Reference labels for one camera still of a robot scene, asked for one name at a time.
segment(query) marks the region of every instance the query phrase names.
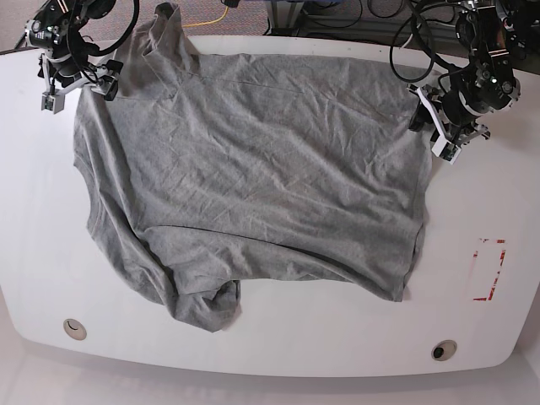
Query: wrinkled fabric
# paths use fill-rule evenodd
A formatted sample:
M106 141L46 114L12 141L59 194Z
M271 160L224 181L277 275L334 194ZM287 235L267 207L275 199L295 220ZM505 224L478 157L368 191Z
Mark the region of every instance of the wrinkled fabric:
M408 131L417 99L388 65L192 55L169 4L114 58L118 96L83 90L74 152L89 232L130 288L212 332L243 279L402 299L431 158L429 134Z

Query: white table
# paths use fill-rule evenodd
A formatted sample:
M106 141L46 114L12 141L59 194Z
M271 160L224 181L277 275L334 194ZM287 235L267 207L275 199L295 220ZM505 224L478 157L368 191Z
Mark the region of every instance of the white table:
M383 46L328 40L209 36L192 44L201 53L388 58ZM424 252L402 303L349 283L249 281L240 316L211 334L132 292L90 239L89 198L73 168L78 94L58 115L40 111L38 55L0 57L0 285L23 337L114 359L252 375L434 373L489 367L510 355L540 281L540 78L517 74L522 99L482 120L490 141L473 141L454 166L434 162ZM397 61L427 65L410 50L398 51ZM64 332L67 318L84 324L85 340ZM433 347L446 339L457 342L456 354L434 361Z

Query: gray t-shirt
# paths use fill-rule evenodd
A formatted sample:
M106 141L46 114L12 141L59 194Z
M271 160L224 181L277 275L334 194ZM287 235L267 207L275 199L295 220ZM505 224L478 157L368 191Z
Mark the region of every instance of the gray t-shirt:
M417 99L385 63L191 55L179 9L156 14L114 56L116 99L85 89L75 122L89 232L120 277L209 331L248 278L400 301L431 169Z

